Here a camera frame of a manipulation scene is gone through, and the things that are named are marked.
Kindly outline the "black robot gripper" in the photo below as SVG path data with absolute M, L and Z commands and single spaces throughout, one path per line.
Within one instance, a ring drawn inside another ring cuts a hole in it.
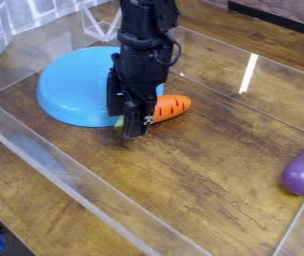
M 106 79 L 106 110 L 110 116 L 124 113 L 121 136 L 143 136 L 153 121 L 156 88 L 167 81 L 169 67 L 157 61 L 151 49 L 122 46 L 110 56 L 113 66 Z

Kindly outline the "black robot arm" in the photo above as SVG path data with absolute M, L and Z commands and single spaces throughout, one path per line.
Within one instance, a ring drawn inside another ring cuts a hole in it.
M 175 0 L 120 0 L 120 52 L 110 55 L 113 66 L 106 80 L 106 109 L 121 115 L 121 137 L 143 136 L 153 122 L 156 88 L 167 81 L 169 67 L 181 55 L 171 29 L 180 11 Z

